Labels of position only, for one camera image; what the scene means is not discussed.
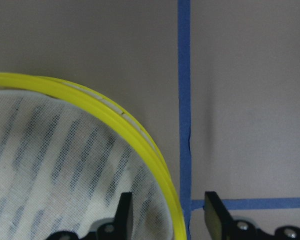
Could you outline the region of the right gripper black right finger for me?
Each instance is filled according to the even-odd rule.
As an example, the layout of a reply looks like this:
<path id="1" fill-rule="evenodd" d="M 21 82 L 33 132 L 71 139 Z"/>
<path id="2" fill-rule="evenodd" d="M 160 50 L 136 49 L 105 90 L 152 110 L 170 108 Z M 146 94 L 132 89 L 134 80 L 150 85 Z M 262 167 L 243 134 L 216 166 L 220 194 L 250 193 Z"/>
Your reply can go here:
<path id="1" fill-rule="evenodd" d="M 204 194 L 204 221 L 212 240 L 228 240 L 234 219 L 215 191 Z"/>

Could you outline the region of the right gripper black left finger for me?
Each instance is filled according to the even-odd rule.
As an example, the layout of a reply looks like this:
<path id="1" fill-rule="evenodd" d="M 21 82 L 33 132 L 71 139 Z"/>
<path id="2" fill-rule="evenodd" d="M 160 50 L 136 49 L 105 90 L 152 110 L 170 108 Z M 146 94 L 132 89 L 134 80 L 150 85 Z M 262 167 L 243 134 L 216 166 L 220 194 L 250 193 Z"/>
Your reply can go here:
<path id="1" fill-rule="evenodd" d="M 133 233 L 133 194 L 123 192 L 120 195 L 114 216 L 114 230 L 117 240 L 131 240 Z"/>

